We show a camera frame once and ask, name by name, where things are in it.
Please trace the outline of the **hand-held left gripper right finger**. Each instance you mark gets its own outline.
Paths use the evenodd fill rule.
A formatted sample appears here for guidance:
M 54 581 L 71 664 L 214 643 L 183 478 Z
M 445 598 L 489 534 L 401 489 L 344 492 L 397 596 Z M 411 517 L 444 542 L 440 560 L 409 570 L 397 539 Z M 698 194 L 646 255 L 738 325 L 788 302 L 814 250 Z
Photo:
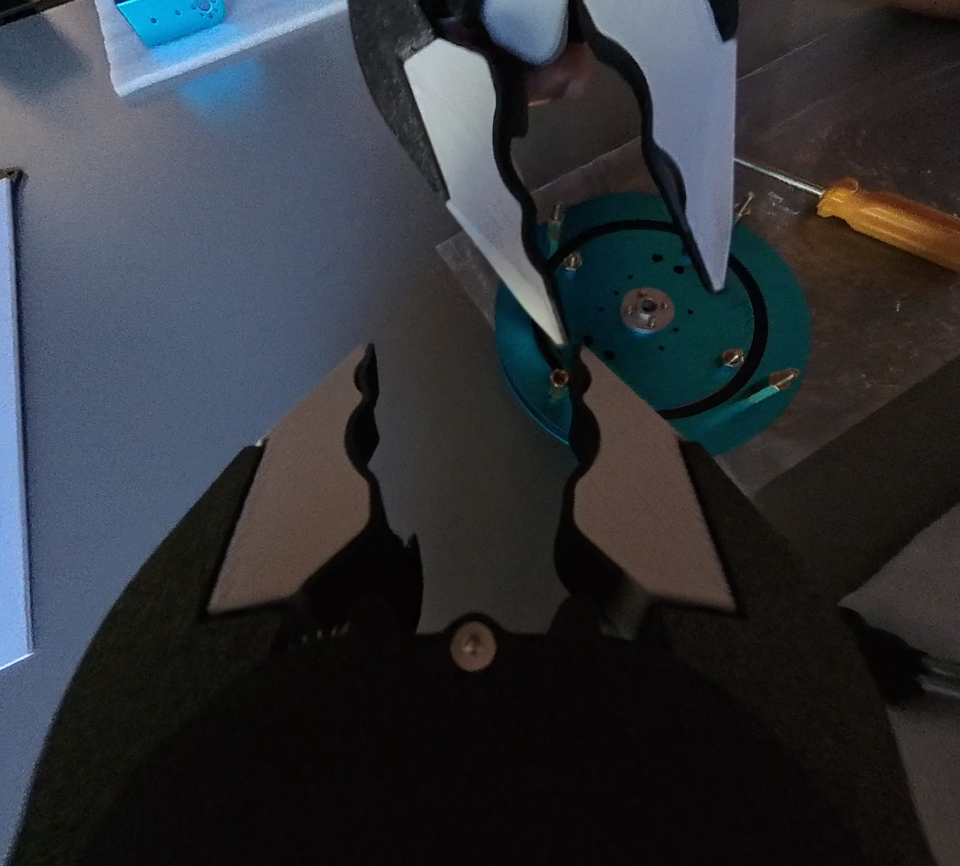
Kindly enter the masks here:
M 738 611 L 680 435 L 589 348 L 568 382 L 576 464 L 562 494 L 554 561 L 571 596 L 612 634 L 635 638 L 657 605 Z

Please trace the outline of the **yellow-handled screwdriver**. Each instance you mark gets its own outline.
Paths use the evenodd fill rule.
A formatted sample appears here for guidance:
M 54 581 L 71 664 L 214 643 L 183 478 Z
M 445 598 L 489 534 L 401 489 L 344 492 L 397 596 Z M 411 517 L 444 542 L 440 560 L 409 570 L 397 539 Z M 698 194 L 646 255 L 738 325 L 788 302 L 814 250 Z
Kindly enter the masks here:
M 951 272 L 959 272 L 958 217 L 900 195 L 864 189 L 851 177 L 828 186 L 736 157 L 738 166 L 806 192 L 817 215 L 844 222 L 853 231 Z

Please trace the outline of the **person's right hand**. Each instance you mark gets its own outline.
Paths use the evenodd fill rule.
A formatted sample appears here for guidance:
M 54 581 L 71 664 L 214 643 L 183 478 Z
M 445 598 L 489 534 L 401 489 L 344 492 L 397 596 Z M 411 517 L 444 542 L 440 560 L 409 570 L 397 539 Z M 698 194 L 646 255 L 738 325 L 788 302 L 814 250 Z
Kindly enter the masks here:
M 580 97 L 590 85 L 592 63 L 585 43 L 570 42 L 551 63 L 529 67 L 524 80 L 527 104 L 539 106 Z

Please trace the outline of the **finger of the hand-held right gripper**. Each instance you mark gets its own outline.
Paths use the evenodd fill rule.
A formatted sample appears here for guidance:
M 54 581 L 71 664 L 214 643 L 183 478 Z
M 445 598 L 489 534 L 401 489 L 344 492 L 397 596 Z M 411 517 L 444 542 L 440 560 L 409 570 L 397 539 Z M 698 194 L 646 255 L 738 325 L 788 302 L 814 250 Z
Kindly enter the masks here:
M 528 317 L 558 346 L 568 334 L 544 256 L 534 201 L 514 167 L 499 80 L 482 53 L 433 41 L 404 64 L 446 207 Z
M 646 165 L 702 284 L 726 284 L 738 0 L 580 0 L 588 47 L 633 93 Z

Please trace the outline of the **blue round metal turntable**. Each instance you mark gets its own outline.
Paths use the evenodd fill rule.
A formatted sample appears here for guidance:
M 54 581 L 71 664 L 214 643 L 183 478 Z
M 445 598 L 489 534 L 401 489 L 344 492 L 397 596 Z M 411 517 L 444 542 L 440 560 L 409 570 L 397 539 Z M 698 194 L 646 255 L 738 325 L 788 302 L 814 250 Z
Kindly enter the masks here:
M 570 396 L 547 395 L 552 369 L 589 348 L 686 439 L 719 455 L 768 428 L 810 359 L 810 310 L 786 262 L 734 227 L 720 293 L 701 283 L 665 203 L 639 192 L 587 200 L 538 224 L 570 346 L 558 348 L 501 285 L 495 338 L 511 391 L 535 421 L 569 439 Z

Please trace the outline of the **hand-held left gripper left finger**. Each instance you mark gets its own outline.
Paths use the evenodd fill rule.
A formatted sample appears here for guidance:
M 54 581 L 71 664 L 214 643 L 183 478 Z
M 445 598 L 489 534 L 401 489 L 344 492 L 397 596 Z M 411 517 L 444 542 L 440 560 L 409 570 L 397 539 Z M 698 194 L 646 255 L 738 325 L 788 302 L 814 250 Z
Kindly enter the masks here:
M 208 615 L 285 608 L 304 632 L 340 632 L 376 599 L 416 631 L 420 548 L 392 529 L 371 470 L 378 397 L 375 347 L 360 345 L 270 429 Z

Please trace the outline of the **large clear plastic bag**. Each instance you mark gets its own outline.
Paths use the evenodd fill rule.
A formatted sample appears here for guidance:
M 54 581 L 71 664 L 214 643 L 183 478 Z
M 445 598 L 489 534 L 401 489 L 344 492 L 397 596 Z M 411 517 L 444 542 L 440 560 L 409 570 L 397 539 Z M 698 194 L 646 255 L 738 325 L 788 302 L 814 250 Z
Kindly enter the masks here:
M 868 128 L 866 120 L 828 132 L 786 128 L 747 136 L 746 158 L 788 175 L 825 184 L 847 175 L 862 186 L 879 187 L 958 216 L 958 128 L 907 128 L 887 123 Z M 639 138 L 623 135 L 617 148 L 588 156 L 580 152 L 561 162 L 558 149 L 533 160 L 523 159 L 523 175 L 539 186 L 536 201 L 589 199 L 605 192 L 654 192 L 642 158 Z M 854 234 L 807 209 L 799 190 L 741 170 L 737 181 L 751 184 L 759 209 L 754 224 L 787 264 L 812 310 L 812 358 L 808 384 L 778 424 L 738 451 L 722 457 L 748 493 L 760 491 L 788 474 L 794 485 L 818 469 L 853 469 L 863 455 L 879 457 L 894 441 L 943 440 L 948 451 L 958 444 L 958 273 Z M 479 253 L 462 232 L 436 247 L 434 259 L 452 278 L 459 293 L 493 328 L 495 275 L 479 262 Z M 574 458 L 559 440 L 547 438 L 517 400 L 508 396 L 494 358 L 493 332 L 477 332 L 470 320 L 468 343 L 480 350 L 480 386 L 469 386 L 458 400 L 458 415 L 476 426 L 465 448 L 479 456 L 476 474 L 490 489 L 506 495 L 515 486 L 520 498 L 554 503 L 573 468 Z

